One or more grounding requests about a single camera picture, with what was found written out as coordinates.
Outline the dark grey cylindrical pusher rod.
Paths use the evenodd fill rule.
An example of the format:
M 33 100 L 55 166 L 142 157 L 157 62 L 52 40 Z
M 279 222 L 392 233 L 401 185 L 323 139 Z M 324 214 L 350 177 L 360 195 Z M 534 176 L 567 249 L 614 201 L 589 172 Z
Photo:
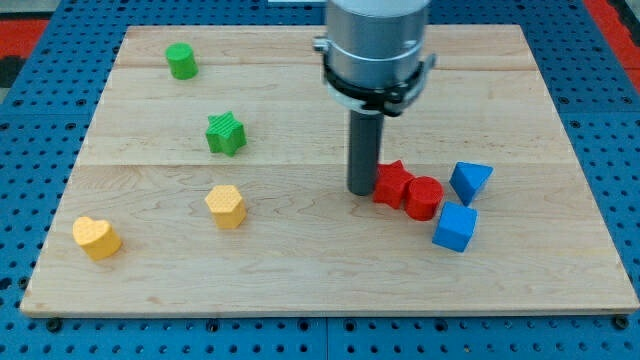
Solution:
M 351 111 L 349 118 L 347 188 L 367 196 L 373 193 L 377 179 L 384 116 Z

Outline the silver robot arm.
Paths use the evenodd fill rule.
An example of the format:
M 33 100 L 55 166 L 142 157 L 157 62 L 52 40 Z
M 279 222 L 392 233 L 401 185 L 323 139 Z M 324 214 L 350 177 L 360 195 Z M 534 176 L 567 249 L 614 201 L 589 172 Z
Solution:
M 436 56 L 423 55 L 429 0 L 328 0 L 313 40 L 329 95 L 349 111 L 347 188 L 374 192 L 384 119 L 422 93 Z

